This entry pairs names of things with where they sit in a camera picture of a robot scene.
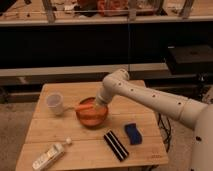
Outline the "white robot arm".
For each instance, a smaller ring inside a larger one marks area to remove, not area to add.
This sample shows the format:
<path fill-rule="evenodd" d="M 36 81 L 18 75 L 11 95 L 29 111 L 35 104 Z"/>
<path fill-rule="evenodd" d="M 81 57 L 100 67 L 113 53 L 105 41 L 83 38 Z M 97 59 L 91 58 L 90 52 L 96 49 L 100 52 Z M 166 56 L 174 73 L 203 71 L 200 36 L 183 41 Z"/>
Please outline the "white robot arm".
<path fill-rule="evenodd" d="M 213 171 L 213 104 L 129 82 L 129 73 L 118 69 L 102 80 L 95 103 L 108 105 L 115 95 L 142 104 L 194 131 L 189 171 Z"/>

